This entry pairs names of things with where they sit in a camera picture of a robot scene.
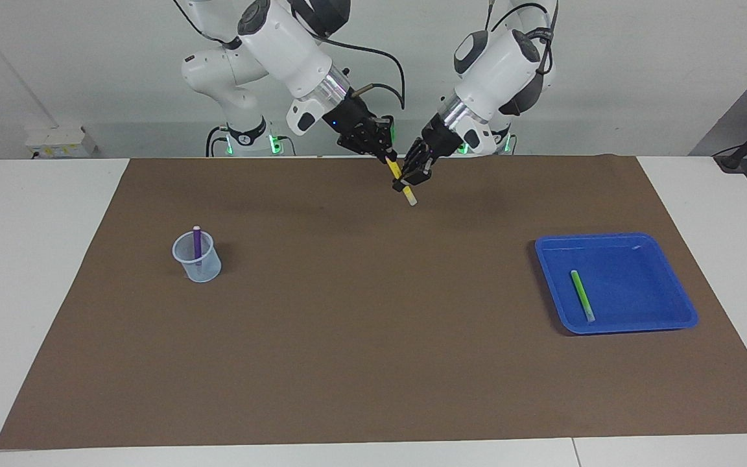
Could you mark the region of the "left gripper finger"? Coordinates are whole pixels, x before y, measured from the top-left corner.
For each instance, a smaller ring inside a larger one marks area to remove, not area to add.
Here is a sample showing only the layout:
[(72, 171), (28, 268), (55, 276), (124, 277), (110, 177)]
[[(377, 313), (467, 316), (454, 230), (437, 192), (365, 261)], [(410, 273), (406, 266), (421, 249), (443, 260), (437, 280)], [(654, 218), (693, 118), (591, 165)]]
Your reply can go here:
[(394, 178), (392, 181), (392, 189), (400, 192), (403, 191), (405, 188), (409, 187), (407, 185), (407, 162), (411, 162), (411, 160), (414, 159), (423, 159), (423, 151), (422, 150), (410, 150), (406, 153), (406, 156), (403, 159), (403, 165), (401, 169), (401, 174), (399, 177)]
[(433, 159), (414, 159), (407, 162), (407, 185), (418, 186), (432, 176)]

